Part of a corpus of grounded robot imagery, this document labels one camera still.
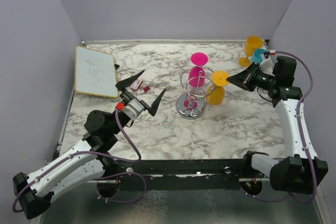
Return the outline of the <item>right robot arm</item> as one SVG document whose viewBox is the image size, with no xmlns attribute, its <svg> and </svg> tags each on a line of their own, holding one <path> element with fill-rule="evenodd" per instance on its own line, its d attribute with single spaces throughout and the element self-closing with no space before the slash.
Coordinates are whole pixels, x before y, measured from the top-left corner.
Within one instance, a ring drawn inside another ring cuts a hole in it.
<svg viewBox="0 0 336 224">
<path fill-rule="evenodd" d="M 285 157 L 281 161 L 264 153 L 247 152 L 241 164 L 242 173 L 246 177 L 264 174 L 274 190 L 314 195 L 328 172 L 328 164 L 318 158 L 310 141 L 304 117 L 305 94 L 293 86 L 296 66 L 294 57 L 281 55 L 276 58 L 272 74 L 252 63 L 227 81 L 250 92 L 256 88 L 268 92 L 280 119 L 285 144 Z"/>
</svg>

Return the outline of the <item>yellow wine glass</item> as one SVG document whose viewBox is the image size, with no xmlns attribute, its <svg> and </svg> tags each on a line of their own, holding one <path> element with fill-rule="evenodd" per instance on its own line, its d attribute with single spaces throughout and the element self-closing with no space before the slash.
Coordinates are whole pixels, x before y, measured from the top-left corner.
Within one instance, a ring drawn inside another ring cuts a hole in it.
<svg viewBox="0 0 336 224">
<path fill-rule="evenodd" d="M 229 77 L 226 71 L 215 71 L 211 76 L 213 84 L 207 90 L 206 102 L 210 105 L 220 105 L 225 96 L 224 87 L 229 84 L 227 78 Z"/>
<path fill-rule="evenodd" d="M 250 36 L 247 38 L 244 53 L 245 56 L 240 58 L 238 63 L 240 66 L 247 68 L 250 66 L 250 57 L 254 54 L 255 50 L 261 48 L 264 45 L 264 41 L 258 36 Z"/>
</svg>

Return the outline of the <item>blue wine glass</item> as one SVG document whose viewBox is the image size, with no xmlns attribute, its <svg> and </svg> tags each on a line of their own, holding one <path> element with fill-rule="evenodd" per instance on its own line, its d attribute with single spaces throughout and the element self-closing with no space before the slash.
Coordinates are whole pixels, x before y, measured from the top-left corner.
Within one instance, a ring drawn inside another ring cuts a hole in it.
<svg viewBox="0 0 336 224">
<path fill-rule="evenodd" d="M 264 52 L 266 52 L 265 49 L 256 49 L 250 59 L 251 63 L 261 64 L 264 61 Z"/>
</svg>

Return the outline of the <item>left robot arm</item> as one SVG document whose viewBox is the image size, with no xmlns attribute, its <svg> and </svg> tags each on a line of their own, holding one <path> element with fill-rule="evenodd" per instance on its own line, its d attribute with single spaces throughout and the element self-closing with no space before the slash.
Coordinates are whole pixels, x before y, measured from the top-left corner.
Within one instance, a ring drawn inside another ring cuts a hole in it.
<svg viewBox="0 0 336 224">
<path fill-rule="evenodd" d="M 137 154 L 141 154 L 123 129 L 144 111 L 155 116 L 165 93 L 162 91 L 151 105 L 139 100 L 127 90 L 140 74 L 118 81 L 116 88 L 122 98 L 113 112 L 93 110 L 85 122 L 86 134 L 62 156 L 30 174 L 18 173 L 13 177 L 16 198 L 14 213 L 23 212 L 28 220 L 43 214 L 61 195 L 90 180 L 107 180 L 124 175 L 118 162 L 132 160 L 108 153 L 122 133 Z"/>
</svg>

